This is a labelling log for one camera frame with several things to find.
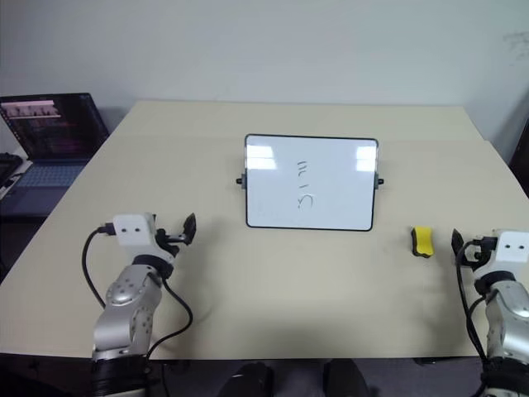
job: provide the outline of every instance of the table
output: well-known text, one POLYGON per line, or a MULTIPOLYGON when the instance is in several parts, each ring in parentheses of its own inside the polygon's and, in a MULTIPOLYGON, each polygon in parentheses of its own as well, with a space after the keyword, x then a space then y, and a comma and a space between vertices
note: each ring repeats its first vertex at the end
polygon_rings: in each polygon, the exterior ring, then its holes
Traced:
MULTIPOLYGON (((469 238, 529 225, 525 194, 462 108, 139 102, 0 287, 0 352, 90 356, 101 308, 81 249, 100 223, 129 212, 156 213, 170 232, 197 214, 169 280, 196 322, 154 358, 474 355, 451 230, 469 238), (385 184, 373 230, 248 228, 235 183, 247 133, 377 138, 385 184), (433 227, 432 258, 412 255, 412 225, 433 227)), ((97 237, 88 262, 101 292, 128 264, 115 237, 97 237)), ((465 282, 472 299, 467 271, 465 282)), ((483 336, 482 308, 475 318, 483 336)), ((164 293, 153 339, 185 321, 164 293)))

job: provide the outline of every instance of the floor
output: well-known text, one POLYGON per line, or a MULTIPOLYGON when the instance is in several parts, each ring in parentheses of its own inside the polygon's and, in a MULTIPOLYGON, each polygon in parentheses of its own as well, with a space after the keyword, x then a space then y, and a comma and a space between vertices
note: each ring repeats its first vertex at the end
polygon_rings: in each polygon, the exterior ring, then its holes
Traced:
MULTIPOLYGON (((38 224, 0 224, 0 257, 10 268, 38 230, 38 224)), ((170 395, 214 397, 223 383, 247 361, 178 361, 166 365, 170 395)), ((275 372, 277 397, 323 396, 322 367, 326 360, 265 360, 275 372)), ((477 358, 417 364, 411 358, 357 359, 358 367, 374 397, 448 397, 472 395, 479 386, 480 363, 477 358)), ((72 396, 86 395, 90 362, 85 359, 0 355, 0 384, 6 373, 23 379, 53 385, 72 396)), ((153 365, 153 377, 160 378, 160 363, 153 365)), ((164 396, 161 383, 151 395, 164 396)))

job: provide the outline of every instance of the wire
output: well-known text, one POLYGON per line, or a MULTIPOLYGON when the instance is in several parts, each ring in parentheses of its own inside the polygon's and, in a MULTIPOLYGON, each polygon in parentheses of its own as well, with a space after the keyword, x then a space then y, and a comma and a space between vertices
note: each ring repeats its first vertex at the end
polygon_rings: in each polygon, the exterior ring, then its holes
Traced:
POLYGON ((166 340, 172 338, 172 337, 176 337, 177 335, 181 334, 182 332, 185 332, 189 327, 191 327, 191 324, 193 324, 193 311, 191 310, 191 308, 189 307, 188 304, 186 304, 186 302, 180 298, 172 289, 171 287, 169 287, 167 285, 167 280, 163 279, 162 280, 162 284, 164 285, 165 287, 165 290, 173 297, 176 299, 176 301, 182 305, 182 307, 185 309, 185 311, 188 313, 188 322, 182 327, 180 328, 178 331, 175 331, 175 332, 172 332, 168 335, 165 335, 164 337, 158 339, 154 345, 152 345, 149 349, 149 351, 147 352, 147 360, 150 359, 150 356, 152 355, 153 351, 160 345, 162 344, 163 342, 165 342, 166 340))
POLYGON ((481 298, 477 298, 473 304, 470 305, 470 309, 469 309, 469 312, 470 312, 470 318, 472 318, 472 314, 474 313, 474 311, 476 310, 476 308, 478 307, 478 305, 483 302, 486 298, 484 296, 482 296, 481 298))
POLYGON ((481 358, 481 361, 486 362, 487 356, 485 356, 483 346, 481 345, 481 341, 479 340, 478 333, 476 332, 474 322, 472 321, 472 313, 470 312, 469 304, 466 300, 465 287, 463 286, 463 275, 461 274, 461 262, 465 255, 465 251, 469 246, 473 244, 474 242, 466 242, 461 247, 461 249, 458 251, 457 256, 455 257, 455 269, 456 269, 456 274, 457 274, 457 285, 460 291, 461 303, 463 304, 463 310, 465 311, 466 330, 467 330, 467 333, 469 334, 470 341, 472 342, 476 351, 478 352, 479 358, 481 358))
POLYGON ((476 390, 476 392, 471 395, 470 397, 481 397, 483 395, 483 392, 485 391, 485 383, 482 383, 479 386, 479 389, 476 390))
POLYGON ((167 387, 167 380, 165 379, 165 364, 162 364, 162 386, 164 387, 164 392, 166 397, 170 397, 169 388, 167 387))
POLYGON ((93 232, 91 232, 88 235, 88 237, 86 239, 86 242, 84 243, 83 253, 81 254, 81 266, 83 267, 84 279, 86 279, 88 287, 92 291, 93 296, 96 297, 96 299, 98 300, 99 304, 104 309, 105 308, 105 302, 101 299, 101 296, 99 296, 99 293, 96 290, 96 287, 93 285, 92 279, 90 279, 90 275, 88 274, 88 267, 87 267, 87 264, 86 264, 86 257, 87 257, 87 254, 88 254, 88 248, 90 247, 90 242, 92 242, 92 239, 95 237, 95 235, 100 233, 100 232, 101 231, 98 228, 98 229, 94 230, 93 232))

